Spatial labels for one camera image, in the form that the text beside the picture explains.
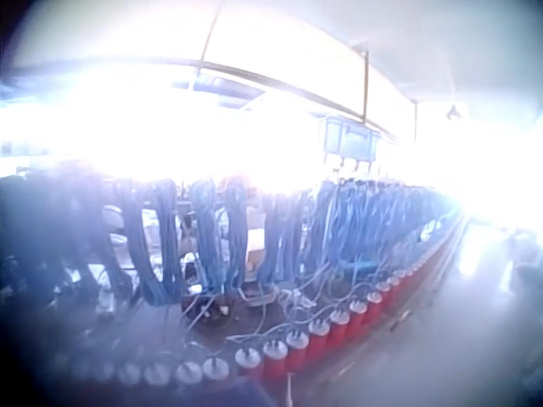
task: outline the blue wire bundle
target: blue wire bundle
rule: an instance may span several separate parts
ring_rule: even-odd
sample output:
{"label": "blue wire bundle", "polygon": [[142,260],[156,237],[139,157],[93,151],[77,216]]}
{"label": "blue wire bundle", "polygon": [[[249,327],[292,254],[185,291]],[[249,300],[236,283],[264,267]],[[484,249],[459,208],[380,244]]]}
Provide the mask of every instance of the blue wire bundle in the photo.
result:
{"label": "blue wire bundle", "polygon": [[234,179],[228,182],[225,205],[228,213],[228,251],[230,253],[227,287],[239,288],[244,282],[249,239],[247,193],[243,180]]}
{"label": "blue wire bundle", "polygon": [[270,284],[276,280],[277,257],[283,228],[281,199],[282,197],[278,196],[263,198],[264,211],[266,212],[266,220],[264,221],[266,256],[256,271],[258,281],[262,284]]}
{"label": "blue wire bundle", "polygon": [[132,296],[132,279],[119,265],[104,222],[103,186],[104,181],[94,174],[82,176],[74,185],[74,195],[81,206],[81,212],[85,215],[81,228],[91,250],[104,265],[115,297],[127,300]]}
{"label": "blue wire bundle", "polygon": [[216,190],[212,180],[196,181],[189,190],[198,224],[198,253],[207,280],[207,289],[220,292],[226,277],[219,255],[215,221]]}
{"label": "blue wire bundle", "polygon": [[296,193],[292,197],[291,212],[287,219],[283,241],[285,255],[283,256],[286,279],[294,281],[299,276],[301,266],[301,241],[302,225],[304,222],[305,208],[308,204],[306,191]]}
{"label": "blue wire bundle", "polygon": [[179,247],[176,231],[177,186],[173,180],[158,181],[154,184],[154,201],[160,227],[162,249],[162,283],[171,299],[180,298],[187,290],[185,278],[179,263]]}
{"label": "blue wire bundle", "polygon": [[63,174],[60,179],[49,184],[52,199],[48,216],[57,232],[58,251],[65,263],[79,272],[83,289],[90,298],[98,296],[98,282],[92,275],[87,263],[85,240],[81,235],[81,220],[85,216],[74,200],[71,187],[73,174]]}
{"label": "blue wire bundle", "polygon": [[153,306],[166,305],[169,303],[168,294],[154,274],[143,230],[142,211],[146,188],[125,180],[117,182],[115,191],[125,224],[128,252],[139,276],[143,299]]}
{"label": "blue wire bundle", "polygon": [[337,187],[331,181],[322,183],[319,192],[316,195],[316,208],[310,224],[309,236],[303,250],[303,261],[309,271],[315,271],[322,265],[323,255],[326,256],[327,239],[326,232],[328,218],[333,198]]}
{"label": "blue wire bundle", "polygon": [[29,293],[37,304],[48,304],[54,289],[63,281],[63,270],[48,265],[44,239],[51,238],[44,230],[38,208],[44,197],[20,176],[0,180],[0,225],[5,239],[3,246],[16,261]]}

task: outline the floor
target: floor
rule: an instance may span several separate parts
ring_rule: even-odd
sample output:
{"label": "floor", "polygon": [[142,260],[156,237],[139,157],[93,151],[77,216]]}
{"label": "floor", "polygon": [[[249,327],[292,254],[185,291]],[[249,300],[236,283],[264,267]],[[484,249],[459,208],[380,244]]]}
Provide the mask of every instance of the floor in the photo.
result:
{"label": "floor", "polygon": [[542,330],[510,291],[511,274],[504,235],[470,226],[431,305],[355,361],[318,404],[518,405],[518,375]]}

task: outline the metal bar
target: metal bar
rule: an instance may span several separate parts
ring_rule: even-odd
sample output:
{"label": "metal bar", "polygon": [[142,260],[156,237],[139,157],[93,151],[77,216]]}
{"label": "metal bar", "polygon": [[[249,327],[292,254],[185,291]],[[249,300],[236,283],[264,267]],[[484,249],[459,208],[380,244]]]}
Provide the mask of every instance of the metal bar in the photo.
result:
{"label": "metal bar", "polygon": [[418,132],[418,103],[415,103],[415,131],[413,134],[413,143],[417,142],[417,132]]}
{"label": "metal bar", "polygon": [[[200,55],[200,61],[204,61],[205,55],[207,54],[207,48],[210,45],[211,36],[213,35],[213,31],[215,30],[215,26],[217,24],[217,20],[219,19],[219,15],[221,14],[222,7],[224,6],[226,0],[220,0],[219,5],[217,6],[217,10],[215,11],[215,15],[213,15],[213,20],[211,21],[210,30],[207,33],[207,37],[205,38],[204,48],[202,49],[202,54]],[[202,70],[201,66],[199,65],[195,72],[192,80],[190,81],[188,85],[188,90],[193,91],[194,90],[194,84],[198,80],[200,76],[200,71]]]}
{"label": "metal bar", "polygon": [[[178,65],[189,66],[194,68],[200,68],[202,70],[214,70],[241,78],[243,80],[252,81],[263,86],[267,86],[280,91],[291,92],[302,98],[309,100],[310,102],[321,104],[324,107],[336,110],[344,116],[353,120],[364,122],[364,117],[361,114],[356,113],[354,110],[346,108],[345,106],[335,103],[330,99],[319,96],[313,92],[306,91],[300,87],[290,85],[283,81],[273,79],[270,76],[257,74],[249,70],[242,70],[234,68],[228,65],[215,64],[213,62],[201,61],[199,59],[183,59],[183,58],[164,58],[164,57],[96,57],[91,59],[75,60],[75,61],[57,61],[49,62],[45,64],[36,64],[26,66],[24,68],[11,68],[6,69],[3,72],[3,83],[17,87],[20,86],[17,83],[18,79],[24,79],[28,76],[50,76],[50,75],[62,75],[73,73],[83,68],[89,68],[93,65],[99,66],[101,64],[157,64],[157,65]],[[366,120],[366,123],[375,129],[381,131],[392,143],[397,144],[397,139],[391,135],[384,127],[377,123]]]}
{"label": "metal bar", "polygon": [[364,110],[362,112],[362,123],[367,123],[367,90],[369,87],[370,77],[370,52],[366,50],[364,53]]}

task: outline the ceiling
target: ceiling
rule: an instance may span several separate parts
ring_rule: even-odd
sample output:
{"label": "ceiling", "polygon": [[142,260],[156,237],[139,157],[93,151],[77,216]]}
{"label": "ceiling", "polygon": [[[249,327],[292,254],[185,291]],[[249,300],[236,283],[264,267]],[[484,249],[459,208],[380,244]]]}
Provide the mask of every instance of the ceiling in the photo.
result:
{"label": "ceiling", "polygon": [[529,128],[543,107],[543,9],[530,0],[298,0],[284,7],[342,42],[415,102],[468,104]]}

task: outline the ceiling light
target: ceiling light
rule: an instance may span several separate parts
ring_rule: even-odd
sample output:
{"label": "ceiling light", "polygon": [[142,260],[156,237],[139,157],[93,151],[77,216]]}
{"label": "ceiling light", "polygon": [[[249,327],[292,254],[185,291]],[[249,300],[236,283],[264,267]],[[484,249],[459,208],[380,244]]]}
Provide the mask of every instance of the ceiling light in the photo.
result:
{"label": "ceiling light", "polygon": [[456,105],[452,105],[451,110],[449,110],[449,113],[447,113],[447,119],[449,120],[458,120],[461,118],[460,113],[458,113],[458,110],[456,110]]}

